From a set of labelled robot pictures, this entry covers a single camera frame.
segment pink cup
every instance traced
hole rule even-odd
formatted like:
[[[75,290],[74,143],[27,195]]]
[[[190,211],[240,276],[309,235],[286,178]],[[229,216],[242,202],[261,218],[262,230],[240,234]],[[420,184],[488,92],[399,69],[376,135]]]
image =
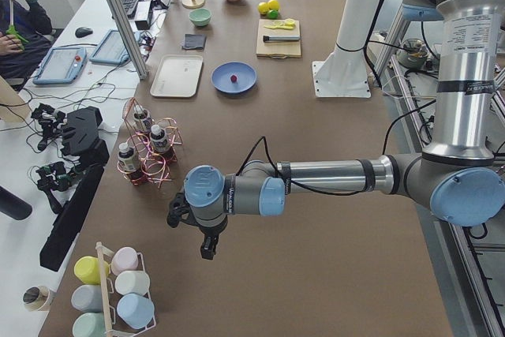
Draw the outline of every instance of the pink cup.
[[[115,275],[124,271],[136,270],[139,265],[139,257],[134,248],[128,246],[120,248],[112,257],[110,269]]]

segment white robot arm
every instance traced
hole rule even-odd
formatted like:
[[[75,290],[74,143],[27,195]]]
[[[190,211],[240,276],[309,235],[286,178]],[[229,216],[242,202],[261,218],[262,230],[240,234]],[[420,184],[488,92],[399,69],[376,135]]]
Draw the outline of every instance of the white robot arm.
[[[379,190],[409,197],[442,220],[484,223],[505,203],[505,183],[488,167],[483,125],[494,86],[494,64],[505,0],[404,0],[410,20],[443,18],[436,122],[421,154],[378,159],[269,164],[251,162],[237,174],[196,167],[170,204],[168,223],[198,226],[202,257],[212,259],[227,215],[282,213],[285,195]]]

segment white table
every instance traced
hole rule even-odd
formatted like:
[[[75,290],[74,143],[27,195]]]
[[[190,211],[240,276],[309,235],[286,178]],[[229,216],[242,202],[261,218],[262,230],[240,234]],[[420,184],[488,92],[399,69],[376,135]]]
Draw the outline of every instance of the white table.
[[[155,23],[150,31],[154,36],[159,32],[159,26],[163,23],[163,13],[164,11],[155,11],[153,17]],[[133,31],[136,31],[133,21],[131,24]],[[74,32],[82,26],[92,28],[94,32],[89,36],[77,39]],[[75,43],[97,44],[109,29],[116,29],[116,26],[106,0],[85,0],[74,18],[54,43],[54,46],[60,47]],[[67,100],[55,98],[34,99],[30,102],[30,106],[35,109],[39,103],[45,103],[69,113],[74,109],[70,101],[81,99],[85,89],[91,88],[96,81],[113,68],[113,66],[101,66],[87,62],[81,75],[72,84],[64,87],[36,86],[29,81],[25,88],[33,94],[58,97],[69,95]],[[100,137],[106,141],[109,152],[111,152],[117,139],[117,134],[114,131],[117,131],[122,124],[122,108],[125,101],[135,93],[139,78],[134,72],[133,64],[130,62],[111,73],[107,78],[107,82],[116,86],[110,96],[117,99],[107,99],[104,103],[86,100],[80,107],[94,106],[100,109],[103,117],[103,124],[100,129],[112,131],[112,133],[109,133],[100,130]],[[87,97],[106,97],[111,89],[110,84],[103,84],[99,88],[92,89]],[[26,100],[30,98],[26,91],[21,91],[20,95]],[[23,125],[0,121],[0,130]],[[59,142],[57,147],[55,144],[50,144],[44,152],[36,154],[25,141],[32,133],[28,127],[0,132],[0,144],[2,146],[0,185],[27,201],[33,207],[32,214],[21,221],[13,220],[9,216],[0,213],[0,262],[2,262],[0,264],[0,283],[3,284],[3,312],[0,312],[2,335],[23,335],[27,337],[38,335],[47,312],[30,313],[27,311],[22,302],[23,293],[29,287],[38,285],[45,285],[57,290],[67,265],[65,259],[59,272],[50,271],[39,265],[39,252],[52,230],[56,215],[51,211],[46,195],[36,188],[36,185],[28,176],[28,172],[30,167],[42,166],[61,160],[58,154],[61,155],[59,149],[62,146]],[[36,148],[39,137],[33,136],[29,139],[29,142]],[[36,181],[38,175],[35,171],[32,174],[33,179]],[[62,204],[72,194],[73,191],[54,192],[54,195]]]

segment computer mouse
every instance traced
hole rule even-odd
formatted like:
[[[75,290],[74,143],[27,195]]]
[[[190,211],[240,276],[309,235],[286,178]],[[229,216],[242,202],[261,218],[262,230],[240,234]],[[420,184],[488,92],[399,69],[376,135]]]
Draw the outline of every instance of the computer mouse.
[[[85,37],[87,35],[91,35],[93,33],[93,30],[88,27],[80,27],[76,29],[76,37],[80,39],[81,37]]]

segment brown table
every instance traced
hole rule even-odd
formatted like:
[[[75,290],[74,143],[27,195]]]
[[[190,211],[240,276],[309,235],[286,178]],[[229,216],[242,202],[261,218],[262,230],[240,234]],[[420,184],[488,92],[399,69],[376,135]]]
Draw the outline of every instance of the brown table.
[[[143,81],[136,98],[155,118],[178,120],[184,145],[176,149],[176,180],[161,190],[133,187],[110,160],[41,336],[71,334],[79,313],[70,296],[80,285],[72,267],[95,254],[97,241],[144,253],[158,321],[144,335],[451,335],[414,205],[405,198],[290,195],[280,217],[231,217],[213,261],[200,258],[196,228],[167,226],[168,202],[190,168],[209,163],[234,172],[261,135],[277,161],[380,155],[390,121],[379,90],[371,99],[314,95],[311,63],[333,50],[345,0],[279,0],[282,16],[301,22],[302,58],[288,60],[255,55],[262,1],[206,0],[211,23],[195,29],[173,0],[148,61],[151,78],[164,54],[201,54],[198,92],[154,99]],[[182,51],[184,33],[194,32],[208,35],[205,50]],[[228,61],[258,73],[257,85],[238,98],[211,84],[212,70]],[[263,152],[254,157],[264,159]]]

